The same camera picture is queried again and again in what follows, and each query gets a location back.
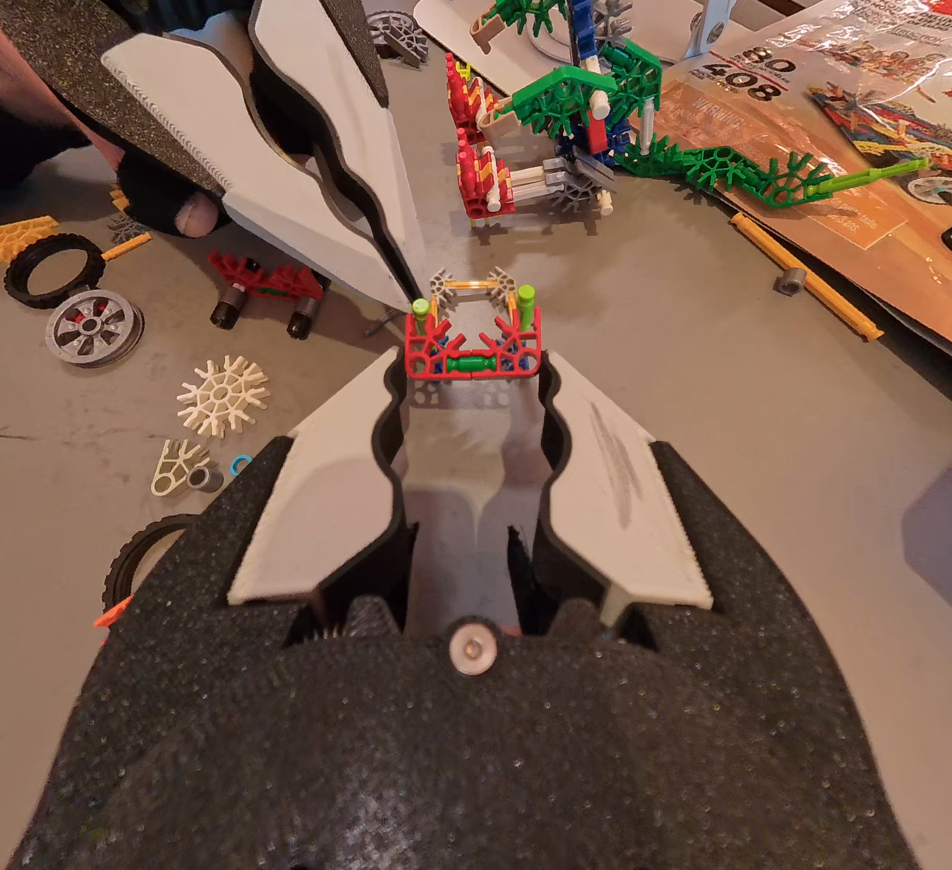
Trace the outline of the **black rubber tyre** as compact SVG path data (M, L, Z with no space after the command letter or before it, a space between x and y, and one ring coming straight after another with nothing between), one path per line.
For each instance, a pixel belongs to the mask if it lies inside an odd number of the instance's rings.
M29 281L34 270L46 259L69 250L81 250L86 254L83 269L62 287L33 293ZM106 260L101 249L84 236L74 233L57 233L37 240L22 249L8 264L4 276L6 293L17 303L34 309L54 309L81 290L98 287L106 269Z
M120 549L105 578L102 596L103 613L117 602L133 595L133 581L149 551L172 533L189 529L199 514L174 514L149 523L136 532Z

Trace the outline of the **person's left hand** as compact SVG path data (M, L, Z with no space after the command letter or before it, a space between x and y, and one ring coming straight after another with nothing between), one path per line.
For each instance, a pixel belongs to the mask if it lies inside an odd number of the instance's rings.
M137 222L163 233L199 238L228 218L203 189L131 144L104 135L76 115L1 35L1 187L23 183L43 162L66 150L93 146L116 173Z

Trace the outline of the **red connector bridge green rod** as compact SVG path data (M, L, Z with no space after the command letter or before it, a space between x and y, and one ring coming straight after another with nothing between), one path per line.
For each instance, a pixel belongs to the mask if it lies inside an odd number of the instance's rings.
M480 334L482 348L463 349L464 334L449 337L447 319L436 323L430 313L423 332L418 330L413 313L406 314L404 366L406 375L424 382L444 383L456 380L506 381L534 377L541 366L541 308L534 308L531 327L512 325L506 318L495 318L497 334Z

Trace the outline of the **silver spoked wheel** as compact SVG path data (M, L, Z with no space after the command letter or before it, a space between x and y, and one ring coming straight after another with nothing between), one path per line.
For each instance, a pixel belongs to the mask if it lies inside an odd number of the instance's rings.
M103 367L132 351L144 329L141 309L125 297L110 290L85 290L54 310L46 344L66 364Z

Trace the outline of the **multicolour construction toy model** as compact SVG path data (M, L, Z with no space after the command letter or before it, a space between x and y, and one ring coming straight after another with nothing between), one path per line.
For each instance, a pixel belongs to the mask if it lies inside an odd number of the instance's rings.
M810 153L766 168L721 146L683 150L654 130L661 104L660 60L626 37L625 0L495 0L470 35L485 54L509 27L553 33L564 18L569 62L501 98L446 55L447 101L457 128L456 174L471 225L513 213L523 202L550 200L578 210L592 202L613 210L614 170L637 177L676 176L705 190L737 187L768 207L827 199L880 179L912 174L927 159L833 175Z

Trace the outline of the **white snowflake connector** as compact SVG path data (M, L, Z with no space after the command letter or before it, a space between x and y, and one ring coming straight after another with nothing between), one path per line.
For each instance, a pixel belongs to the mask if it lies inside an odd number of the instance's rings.
M194 373L199 382L183 383L184 393L177 397L183 408L177 416L199 436L223 438L229 430L241 432L244 423L255 423L247 414L250 408L267 407L268 377L243 356L227 355L222 364L208 360Z

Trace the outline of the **white fan connector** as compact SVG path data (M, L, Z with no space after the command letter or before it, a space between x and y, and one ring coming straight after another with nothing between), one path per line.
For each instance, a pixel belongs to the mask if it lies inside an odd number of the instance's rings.
M189 440L166 439L151 478L151 494L158 498L174 495L186 484L193 470L208 463L206 446Z

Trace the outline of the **toy instruction booklet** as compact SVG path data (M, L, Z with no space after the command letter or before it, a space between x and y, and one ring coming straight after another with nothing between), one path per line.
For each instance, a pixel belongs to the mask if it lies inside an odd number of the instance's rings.
M800 208L730 198L950 348L951 0L824 0L724 38L667 71L655 128L782 170L791 151L837 175L927 159Z

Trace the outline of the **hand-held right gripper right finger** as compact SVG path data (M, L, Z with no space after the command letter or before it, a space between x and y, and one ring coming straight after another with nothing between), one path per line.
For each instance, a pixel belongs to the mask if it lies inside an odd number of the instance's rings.
M537 577L593 602L602 626L636 603L709 610L713 595L660 472L655 439L558 353L543 354Z

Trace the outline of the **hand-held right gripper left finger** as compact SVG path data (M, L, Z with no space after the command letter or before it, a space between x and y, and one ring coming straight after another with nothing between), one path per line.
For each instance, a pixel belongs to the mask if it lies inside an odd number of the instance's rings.
M406 394L403 356L389 348L292 429L229 604L406 599L413 540L393 470Z

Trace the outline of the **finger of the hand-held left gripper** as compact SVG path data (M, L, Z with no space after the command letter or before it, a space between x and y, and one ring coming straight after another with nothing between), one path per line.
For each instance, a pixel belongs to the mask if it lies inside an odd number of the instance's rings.
M223 187L231 220L368 298L411 310L377 247L332 210L315 177L266 139L244 85L213 48L139 33L101 62Z
M345 219L362 216L405 294L425 287L425 247L396 126L320 0L255 0L248 22L268 97L311 141Z

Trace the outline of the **rod frame with lime posts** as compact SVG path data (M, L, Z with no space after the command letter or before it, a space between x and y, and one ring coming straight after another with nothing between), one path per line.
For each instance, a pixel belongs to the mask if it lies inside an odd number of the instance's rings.
M523 330L531 327L534 308L537 306L536 291L528 284L518 285L515 279L503 269L493 269L484 280L470 281L455 280L445 269L441 269L430 277L429 284L428 298L419 298L411 306L411 313L417 319L420 332L423 332L426 317L430 313L434 316L436 323L444 319L449 321L447 314L459 292L483 294L490 302L501 307L502 313L499 316L506 318L512 325L519 324Z

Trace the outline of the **grey spoked hub wheel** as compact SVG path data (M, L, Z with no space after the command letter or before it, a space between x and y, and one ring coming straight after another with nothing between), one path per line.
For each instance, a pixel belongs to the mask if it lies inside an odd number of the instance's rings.
M378 55L400 58L416 68L426 63L427 38L412 14L381 9L368 14L365 21Z

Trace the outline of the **white base board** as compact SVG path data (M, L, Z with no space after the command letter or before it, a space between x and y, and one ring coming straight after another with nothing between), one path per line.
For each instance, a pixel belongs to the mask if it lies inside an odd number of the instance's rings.
M551 15L553 33L541 28L539 36L534 37L531 24L522 33L512 27L498 34L492 40L491 52L484 54L472 39L470 27L493 1L420 0L413 15L437 43L469 62L505 94L571 62L567 26L557 13ZM702 11L702 4L695 0L630 1L634 8L626 14L632 26L628 38L659 58L681 60L689 43L692 19Z

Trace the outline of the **red axle with black wheels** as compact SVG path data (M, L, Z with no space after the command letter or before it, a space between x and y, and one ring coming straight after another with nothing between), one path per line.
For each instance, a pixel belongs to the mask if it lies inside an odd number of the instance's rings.
M209 321L219 329L231 330L237 323L246 300L251 296L292 301L294 309L288 323L293 339L305 340L313 327L329 278L308 267L292 265L263 269L252 258L237 258L218 251L208 254L208 262L225 279L227 287L212 310Z

